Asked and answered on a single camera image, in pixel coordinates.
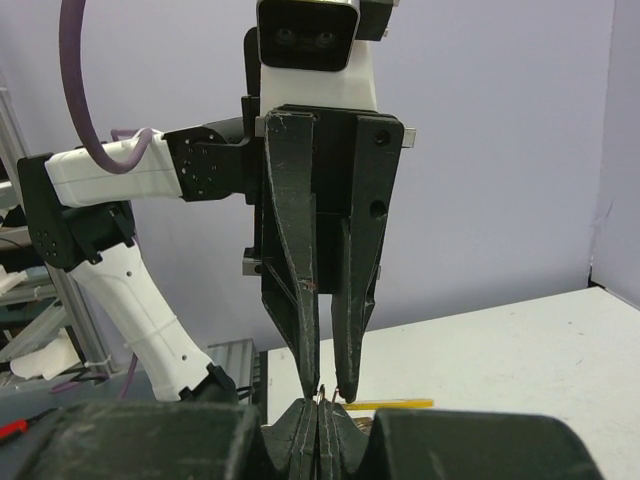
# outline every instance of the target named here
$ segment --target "metal frame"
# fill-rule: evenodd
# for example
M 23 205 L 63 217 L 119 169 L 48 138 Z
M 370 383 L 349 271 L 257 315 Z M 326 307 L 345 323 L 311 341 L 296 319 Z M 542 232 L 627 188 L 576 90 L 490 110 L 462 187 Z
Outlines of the metal frame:
M 22 191 L 18 181 L 17 162 L 26 155 L 25 142 L 22 140 L 11 107 L 8 89 L 0 74 L 0 158 L 20 203 L 22 203 Z M 115 368 L 111 362 L 102 363 L 109 357 L 77 284 L 62 270 L 47 268 L 86 360 L 90 363 L 100 363 L 92 366 L 91 369 L 97 373 L 113 373 Z

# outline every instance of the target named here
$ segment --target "white wall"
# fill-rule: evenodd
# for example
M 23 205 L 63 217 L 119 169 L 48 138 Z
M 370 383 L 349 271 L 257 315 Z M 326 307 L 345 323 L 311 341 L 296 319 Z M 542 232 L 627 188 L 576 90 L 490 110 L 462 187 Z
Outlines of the white wall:
M 401 161 L 373 327 L 586 284 L 613 3 L 403 0 L 396 9 L 375 47 L 378 97 L 419 137 Z M 85 81 L 100 133 L 236 116 L 254 5 L 89 2 Z M 0 65 L 32 152 L 77 143 L 57 67 L 57 9 L 0 2 Z M 252 238 L 240 197 L 135 210 L 149 268 L 200 343 L 281 343 L 259 281 L 240 276 Z M 322 317 L 327 335 L 326 309 Z
M 640 3 L 617 0 L 594 281 L 640 305 Z

